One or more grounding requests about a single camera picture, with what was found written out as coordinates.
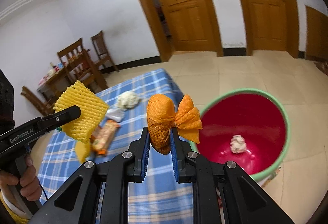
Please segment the finger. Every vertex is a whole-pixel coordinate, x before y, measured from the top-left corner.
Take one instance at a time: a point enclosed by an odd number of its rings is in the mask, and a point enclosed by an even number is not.
[[[26,185],[31,183],[35,178],[35,174],[36,174],[36,169],[34,168],[33,165],[27,167],[27,169],[24,172],[23,176],[19,180],[21,186],[25,187]]]
[[[17,185],[18,178],[6,171],[0,170],[0,183],[7,185]]]
[[[39,200],[40,197],[42,195],[42,189],[41,187],[39,186],[39,188],[33,193],[31,194],[30,196],[26,197],[27,200],[33,202],[33,201],[36,201],[36,200]]]
[[[33,165],[33,159],[31,158],[30,155],[25,156],[25,163],[28,167]]]
[[[31,194],[33,194],[39,187],[39,179],[37,177],[34,178],[34,180],[26,185],[24,188],[21,189],[21,195],[24,197],[28,197]]]

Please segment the wooden door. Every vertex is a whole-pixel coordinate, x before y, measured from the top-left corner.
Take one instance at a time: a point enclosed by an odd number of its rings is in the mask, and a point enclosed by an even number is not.
[[[307,43],[306,58],[328,60],[328,17],[314,8],[306,6]]]
[[[255,50],[286,50],[284,0],[247,0]]]
[[[176,51],[216,51],[208,0],[160,0]]]

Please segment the black cable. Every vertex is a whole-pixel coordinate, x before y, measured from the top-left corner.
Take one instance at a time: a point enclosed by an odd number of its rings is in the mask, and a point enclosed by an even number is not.
[[[42,189],[42,191],[43,191],[43,194],[44,194],[44,196],[46,197],[46,200],[48,201],[48,197],[47,197],[47,195],[46,195],[46,192],[45,192],[45,190],[43,189],[43,187],[42,187],[42,185],[41,184],[39,184],[40,185],[40,187],[41,187],[41,189]]]

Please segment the red object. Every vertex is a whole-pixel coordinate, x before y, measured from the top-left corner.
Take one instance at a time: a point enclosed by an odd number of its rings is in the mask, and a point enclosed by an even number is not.
[[[233,160],[249,175],[258,173],[278,158],[286,139],[286,127],[278,107],[257,94],[227,97],[201,117],[199,153],[217,163]],[[247,150],[230,151],[233,135],[245,138]]]

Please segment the chair back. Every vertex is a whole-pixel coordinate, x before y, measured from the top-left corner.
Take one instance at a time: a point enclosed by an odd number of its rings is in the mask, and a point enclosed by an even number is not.
[[[92,73],[91,60],[83,48],[82,38],[67,48],[57,52],[64,65],[66,74],[73,84],[76,80],[82,80],[87,74]]]
[[[101,59],[102,58],[101,56],[104,54],[109,55],[107,47],[104,42],[103,31],[100,31],[99,34],[92,36],[91,41],[99,59]]]
[[[54,110],[51,108],[51,105],[44,104],[30,89],[26,86],[22,87],[22,96],[25,96],[29,102],[43,115],[47,116],[52,114]]]

